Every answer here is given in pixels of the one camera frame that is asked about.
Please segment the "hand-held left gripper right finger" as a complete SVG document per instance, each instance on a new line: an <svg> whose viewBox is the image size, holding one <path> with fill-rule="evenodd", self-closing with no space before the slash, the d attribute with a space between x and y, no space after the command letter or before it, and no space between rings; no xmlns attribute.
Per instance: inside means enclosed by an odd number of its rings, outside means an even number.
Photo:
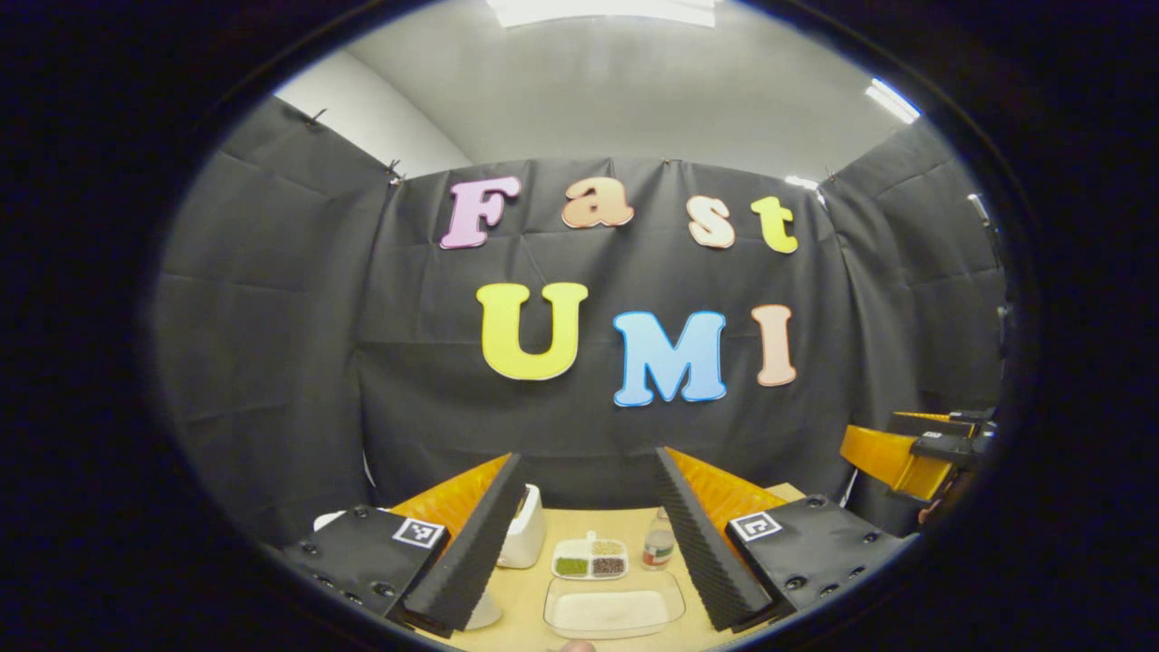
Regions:
<svg viewBox="0 0 1159 652"><path fill-rule="evenodd" d="M825 495L787 501L662 446L654 488L712 627L741 632L857 589L905 549Z"/></svg>

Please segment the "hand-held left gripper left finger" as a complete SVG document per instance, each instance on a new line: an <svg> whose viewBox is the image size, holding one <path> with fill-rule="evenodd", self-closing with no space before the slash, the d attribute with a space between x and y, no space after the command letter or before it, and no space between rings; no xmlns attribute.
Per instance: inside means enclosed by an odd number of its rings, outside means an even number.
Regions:
<svg viewBox="0 0 1159 652"><path fill-rule="evenodd" d="M522 455L500 455L389 510L357 504L283 561L376 618L447 638L484 594L524 490Z"/></svg>

